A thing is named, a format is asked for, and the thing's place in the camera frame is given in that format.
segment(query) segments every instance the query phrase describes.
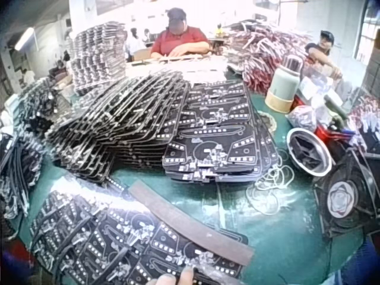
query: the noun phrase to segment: red shirt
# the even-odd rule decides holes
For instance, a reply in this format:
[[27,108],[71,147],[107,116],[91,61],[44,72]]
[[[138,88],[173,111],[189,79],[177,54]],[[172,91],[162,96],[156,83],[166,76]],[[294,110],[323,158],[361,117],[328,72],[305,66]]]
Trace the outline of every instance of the red shirt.
[[154,42],[151,53],[158,52],[161,55],[169,55],[169,53],[179,45],[199,42],[208,42],[206,36],[199,28],[188,27],[186,32],[178,36],[165,30]]

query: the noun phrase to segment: green table surface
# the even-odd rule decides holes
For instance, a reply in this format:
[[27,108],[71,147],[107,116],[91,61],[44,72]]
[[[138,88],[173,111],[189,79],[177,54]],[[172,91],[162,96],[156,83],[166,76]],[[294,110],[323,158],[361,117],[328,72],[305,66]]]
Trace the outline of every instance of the green table surface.
[[[252,95],[252,102],[258,110],[273,115],[277,122],[275,143],[285,150],[291,128],[286,117],[270,110],[262,96]],[[40,179],[30,195],[30,214],[19,232],[27,246],[31,242],[31,221],[54,182],[66,173],[48,158],[44,160]],[[111,177],[126,185],[139,179],[198,221],[246,235],[255,250],[251,264],[242,272],[246,284],[321,284],[359,248],[363,233],[358,229],[331,240],[323,238],[312,178],[297,170],[294,173],[295,179],[287,189],[274,190],[281,205],[274,216],[252,208],[246,198],[247,184],[181,183],[163,172],[128,168],[114,171]]]

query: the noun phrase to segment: black cap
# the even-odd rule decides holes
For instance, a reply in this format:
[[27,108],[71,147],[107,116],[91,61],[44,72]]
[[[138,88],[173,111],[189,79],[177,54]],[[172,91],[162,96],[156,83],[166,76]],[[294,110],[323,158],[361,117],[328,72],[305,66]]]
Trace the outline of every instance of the black cap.
[[326,38],[332,45],[334,45],[334,35],[329,31],[321,31],[321,37]]
[[180,8],[172,8],[172,9],[168,10],[167,16],[169,17],[169,21],[186,20],[186,13],[184,12],[184,10],[182,10]]

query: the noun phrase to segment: ceiling light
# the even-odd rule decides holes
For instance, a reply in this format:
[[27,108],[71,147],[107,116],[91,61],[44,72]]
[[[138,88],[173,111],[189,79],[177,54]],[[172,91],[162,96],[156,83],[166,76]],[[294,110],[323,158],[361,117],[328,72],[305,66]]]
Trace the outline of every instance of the ceiling light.
[[18,40],[18,42],[16,43],[14,49],[20,50],[33,33],[34,33],[34,28],[28,28],[25,31],[25,33],[23,33],[23,35]]

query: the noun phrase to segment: plastic bag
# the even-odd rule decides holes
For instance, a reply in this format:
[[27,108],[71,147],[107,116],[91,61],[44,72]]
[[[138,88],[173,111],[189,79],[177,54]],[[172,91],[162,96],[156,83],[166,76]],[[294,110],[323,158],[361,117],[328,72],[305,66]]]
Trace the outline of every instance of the plastic bag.
[[286,117],[294,128],[303,128],[311,132],[316,130],[316,114],[310,106],[298,106]]

